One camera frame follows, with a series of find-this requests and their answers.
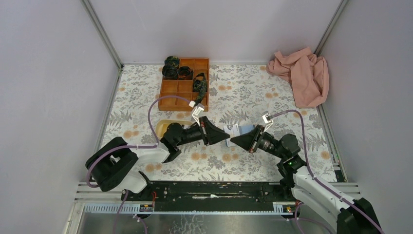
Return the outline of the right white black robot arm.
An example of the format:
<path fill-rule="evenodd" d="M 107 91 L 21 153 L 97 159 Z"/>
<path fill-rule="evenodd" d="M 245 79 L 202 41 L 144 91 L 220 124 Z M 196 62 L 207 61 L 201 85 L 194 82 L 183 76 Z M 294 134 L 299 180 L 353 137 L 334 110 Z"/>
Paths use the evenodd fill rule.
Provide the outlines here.
<path fill-rule="evenodd" d="M 249 153 L 260 149 L 280 158 L 277 167 L 282 175 L 281 198 L 301 201 L 334 227 L 336 233 L 383 233 L 369 201 L 355 199 L 311 173 L 308 163 L 299 156 L 300 147 L 295 135 L 286 134 L 277 140 L 258 125 L 230 141 Z"/>

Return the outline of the blue leather card holder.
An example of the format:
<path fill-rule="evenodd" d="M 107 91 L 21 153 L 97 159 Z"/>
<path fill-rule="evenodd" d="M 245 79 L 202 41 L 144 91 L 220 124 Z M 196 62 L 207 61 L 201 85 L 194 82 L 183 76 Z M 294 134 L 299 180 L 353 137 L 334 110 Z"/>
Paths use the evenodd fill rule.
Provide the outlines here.
<path fill-rule="evenodd" d="M 246 133 L 252 131 L 252 130 L 255 128 L 255 125 L 253 125 L 253 124 L 250 124 L 250 125 L 239 125 L 239 128 L 240 128 L 240 132 L 241 132 L 240 135 L 242 135 L 242 134 L 246 134 Z M 231 139 L 231 138 L 228 138 L 228 139 L 225 140 L 226 146 L 227 146 L 227 147 L 235 147 L 236 144 L 232 143 L 232 142 L 230 141 L 230 139 Z"/>

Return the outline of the white printed credit card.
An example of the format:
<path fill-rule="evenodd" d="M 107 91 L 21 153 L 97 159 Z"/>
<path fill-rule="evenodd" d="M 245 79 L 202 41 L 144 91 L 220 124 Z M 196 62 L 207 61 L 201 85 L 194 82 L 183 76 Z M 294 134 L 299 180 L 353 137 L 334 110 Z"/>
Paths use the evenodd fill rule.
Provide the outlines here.
<path fill-rule="evenodd" d="M 224 126 L 224 132 L 229 134 L 230 138 L 238 137 L 241 134 L 238 124 Z"/>

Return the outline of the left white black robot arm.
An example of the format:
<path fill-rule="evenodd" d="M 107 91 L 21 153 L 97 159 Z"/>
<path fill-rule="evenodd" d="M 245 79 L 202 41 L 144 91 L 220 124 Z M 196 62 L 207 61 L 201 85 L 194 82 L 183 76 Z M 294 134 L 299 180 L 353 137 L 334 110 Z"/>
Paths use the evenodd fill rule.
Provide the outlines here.
<path fill-rule="evenodd" d="M 96 185 L 89 183 L 88 186 L 103 192 L 126 189 L 137 199 L 146 200 L 151 194 L 149 181 L 140 172 L 132 171 L 135 165 L 169 163 L 181 154 L 181 145 L 202 141 L 209 146 L 229 137 L 207 117 L 201 117 L 187 128 L 178 122 L 169 124 L 156 146 L 129 145 L 122 137 L 115 137 L 86 161 L 86 178 L 96 182 Z"/>

